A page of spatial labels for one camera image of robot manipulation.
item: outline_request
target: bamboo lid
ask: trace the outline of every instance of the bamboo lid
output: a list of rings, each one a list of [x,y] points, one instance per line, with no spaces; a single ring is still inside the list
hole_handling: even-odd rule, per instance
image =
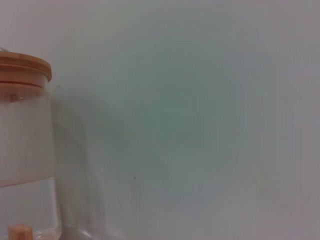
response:
[[[3,48],[0,48],[0,68],[32,70],[45,75],[48,81],[52,78],[51,66],[45,60]]]

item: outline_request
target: glass jar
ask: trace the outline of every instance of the glass jar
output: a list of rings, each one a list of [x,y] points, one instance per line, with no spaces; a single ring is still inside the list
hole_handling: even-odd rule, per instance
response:
[[[46,61],[0,51],[0,240],[8,239],[8,228],[32,230],[34,240],[61,235],[46,90],[51,78]]]

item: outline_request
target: pale green wall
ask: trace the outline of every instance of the pale green wall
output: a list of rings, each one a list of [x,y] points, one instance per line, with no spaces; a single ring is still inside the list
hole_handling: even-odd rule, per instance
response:
[[[57,157],[89,201],[63,193],[65,221],[97,239],[319,238],[319,8],[3,1],[2,46],[52,63]]]

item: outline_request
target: wooden object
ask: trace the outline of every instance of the wooden object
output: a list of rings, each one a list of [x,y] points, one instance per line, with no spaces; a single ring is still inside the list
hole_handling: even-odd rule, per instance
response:
[[[0,51],[0,68],[32,70],[52,78],[51,66],[45,60],[22,53]]]
[[[33,240],[32,228],[26,224],[17,224],[8,227],[8,240]]]

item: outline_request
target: cork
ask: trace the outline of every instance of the cork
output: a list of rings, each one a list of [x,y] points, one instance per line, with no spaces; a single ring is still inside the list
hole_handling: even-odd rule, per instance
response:
[[[33,240],[32,228],[26,224],[17,224],[8,227],[8,240]]]

